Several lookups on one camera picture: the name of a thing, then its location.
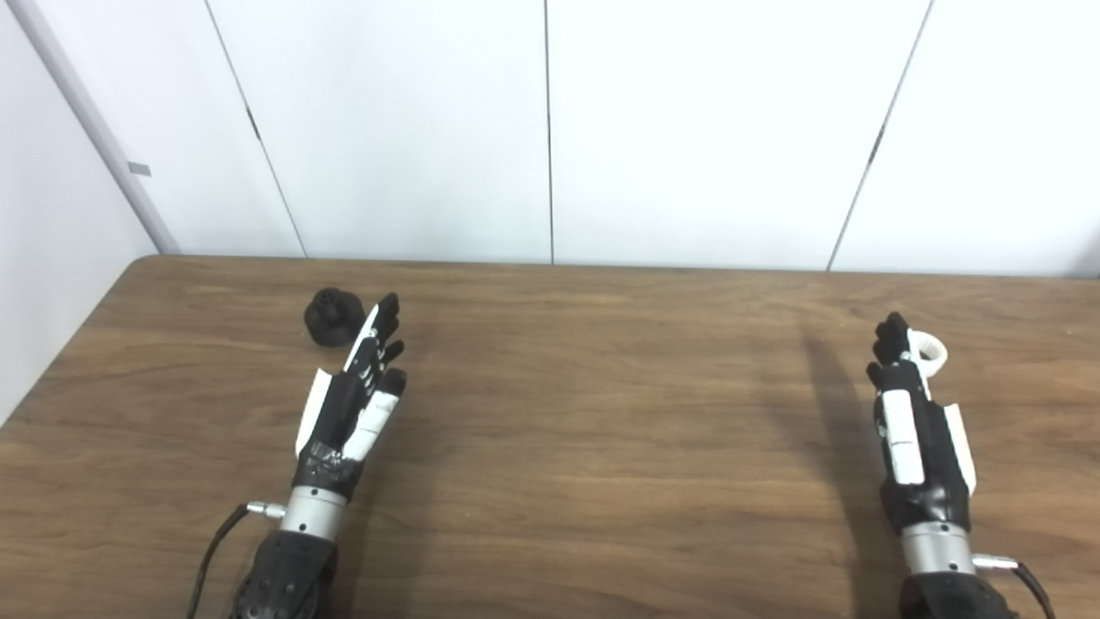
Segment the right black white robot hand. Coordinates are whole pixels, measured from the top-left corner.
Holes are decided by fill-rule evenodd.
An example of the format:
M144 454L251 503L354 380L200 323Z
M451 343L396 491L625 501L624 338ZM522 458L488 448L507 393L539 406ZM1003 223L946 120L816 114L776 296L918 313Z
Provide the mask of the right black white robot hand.
M930 389L947 350L897 312L879 322L875 334L876 360L867 375L876 391L873 420L886 465L880 486L886 517L897 534L919 524L970 532L977 473L963 416L958 405L936 402Z

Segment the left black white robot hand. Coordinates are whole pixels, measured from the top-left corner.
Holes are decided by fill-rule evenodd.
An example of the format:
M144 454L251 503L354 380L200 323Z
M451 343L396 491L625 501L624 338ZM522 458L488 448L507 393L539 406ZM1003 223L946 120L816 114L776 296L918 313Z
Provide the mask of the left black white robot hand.
M349 347L340 371L317 371L295 442L292 488L317 488L350 500L365 458L400 402L408 376L394 362L404 342L400 297L386 294L367 310L353 292L324 287L302 313L314 343Z

